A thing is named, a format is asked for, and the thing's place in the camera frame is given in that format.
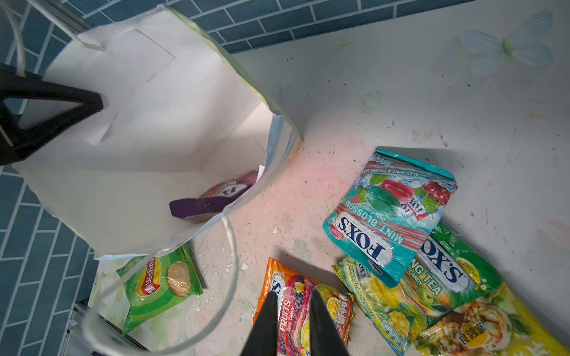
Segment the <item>floral table mat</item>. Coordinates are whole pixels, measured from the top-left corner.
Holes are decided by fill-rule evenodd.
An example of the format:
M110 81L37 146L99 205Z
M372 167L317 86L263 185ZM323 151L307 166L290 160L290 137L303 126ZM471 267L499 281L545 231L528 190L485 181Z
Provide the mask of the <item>floral table mat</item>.
M204 293L148 320L151 351L200 331L190 355L238 355L275 258L342 288L343 253L322 224L381 146L451 172L443 219L569 343L569 3L472 1L238 53L304 141L273 183L234 212L239 264L221 225L194 240Z

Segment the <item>floral paper gift bag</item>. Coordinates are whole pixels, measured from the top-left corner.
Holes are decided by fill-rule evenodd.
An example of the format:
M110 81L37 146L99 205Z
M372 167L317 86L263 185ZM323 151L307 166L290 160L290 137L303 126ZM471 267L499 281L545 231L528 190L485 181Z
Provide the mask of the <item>floral paper gift bag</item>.
M171 252L260 194L301 133L247 71L167 5L72 39L42 80L92 91L102 111L15 163L53 216L101 260ZM219 214L169 203L258 170Z

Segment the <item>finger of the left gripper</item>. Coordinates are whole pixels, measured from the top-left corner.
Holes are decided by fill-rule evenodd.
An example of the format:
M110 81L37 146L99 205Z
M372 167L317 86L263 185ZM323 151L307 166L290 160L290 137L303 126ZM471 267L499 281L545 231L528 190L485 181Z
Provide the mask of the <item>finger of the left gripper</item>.
M58 114L51 114L30 128L19 126L20 115L10 111L8 99L28 99L48 104L70 104ZM102 111L102 97L95 92L46 82L36 74L23 77L16 68L1 65L1 164L21 162L77 123Z

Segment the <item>green Fox's Spring Tea candy bag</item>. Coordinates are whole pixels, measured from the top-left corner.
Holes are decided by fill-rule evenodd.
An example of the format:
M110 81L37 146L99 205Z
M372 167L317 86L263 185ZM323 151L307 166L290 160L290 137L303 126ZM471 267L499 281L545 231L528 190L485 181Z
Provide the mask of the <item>green Fox's Spring Tea candy bag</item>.
M443 222L432 231L399 282L344 258L333 267L360 309L397 355L449 312L502 283L497 270Z

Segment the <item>orange Fox's fruit candy bag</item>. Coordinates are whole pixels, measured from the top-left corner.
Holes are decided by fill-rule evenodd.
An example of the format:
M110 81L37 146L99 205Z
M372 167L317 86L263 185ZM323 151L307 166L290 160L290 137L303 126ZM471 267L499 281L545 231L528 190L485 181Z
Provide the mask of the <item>orange Fox's fruit candy bag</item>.
M310 355L310 297L318 292L344 345L350 342L350 327L356 315L355 298L326 284L317 283L276 259L268 259L258 305L258 319L269 293L277 296L277 353Z

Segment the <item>purple Fox's Berries candy bag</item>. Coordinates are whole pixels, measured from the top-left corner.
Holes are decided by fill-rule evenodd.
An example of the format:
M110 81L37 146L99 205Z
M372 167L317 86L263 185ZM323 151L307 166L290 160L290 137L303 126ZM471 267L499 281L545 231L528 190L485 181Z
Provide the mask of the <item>purple Fox's Berries candy bag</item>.
M173 217L181 219L197 218L219 214L257 182L258 170L218 183L198 198L185 198L169 203Z

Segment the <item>yellow-green snack packet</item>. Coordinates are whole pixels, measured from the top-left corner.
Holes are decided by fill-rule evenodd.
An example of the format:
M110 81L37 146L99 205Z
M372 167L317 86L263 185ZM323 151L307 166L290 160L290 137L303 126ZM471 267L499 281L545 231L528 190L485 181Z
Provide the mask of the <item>yellow-green snack packet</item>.
M421 355L568 355L506 283L447 314L415 341Z

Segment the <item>green snack packet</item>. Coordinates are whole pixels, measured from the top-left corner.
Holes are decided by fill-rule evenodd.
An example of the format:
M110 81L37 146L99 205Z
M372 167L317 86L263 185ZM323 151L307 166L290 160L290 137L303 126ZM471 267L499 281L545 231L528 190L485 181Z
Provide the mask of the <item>green snack packet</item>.
M189 296L203 294L188 244L148 261L123 286L129 300L123 335L182 303Z

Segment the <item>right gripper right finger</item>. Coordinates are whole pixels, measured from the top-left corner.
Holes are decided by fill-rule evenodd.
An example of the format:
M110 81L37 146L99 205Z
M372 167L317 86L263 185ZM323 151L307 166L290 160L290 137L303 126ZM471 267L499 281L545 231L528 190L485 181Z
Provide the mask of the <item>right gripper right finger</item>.
M310 297L310 349L312 356L348 356L320 293L313 289Z

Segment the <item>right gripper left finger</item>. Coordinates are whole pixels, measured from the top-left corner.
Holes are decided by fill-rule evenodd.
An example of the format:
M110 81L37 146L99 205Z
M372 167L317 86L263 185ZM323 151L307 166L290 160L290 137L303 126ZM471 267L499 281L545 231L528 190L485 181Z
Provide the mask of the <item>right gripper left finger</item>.
M278 353L278 297L270 292L258 313L240 356L276 356Z

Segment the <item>teal Fox's candy bag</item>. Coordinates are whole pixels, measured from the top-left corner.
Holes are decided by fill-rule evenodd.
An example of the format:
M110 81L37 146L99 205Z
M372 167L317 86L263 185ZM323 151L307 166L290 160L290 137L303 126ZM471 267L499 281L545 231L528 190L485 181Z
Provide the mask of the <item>teal Fox's candy bag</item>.
M452 173L377 148L323 229L349 258L392 286L456 190Z

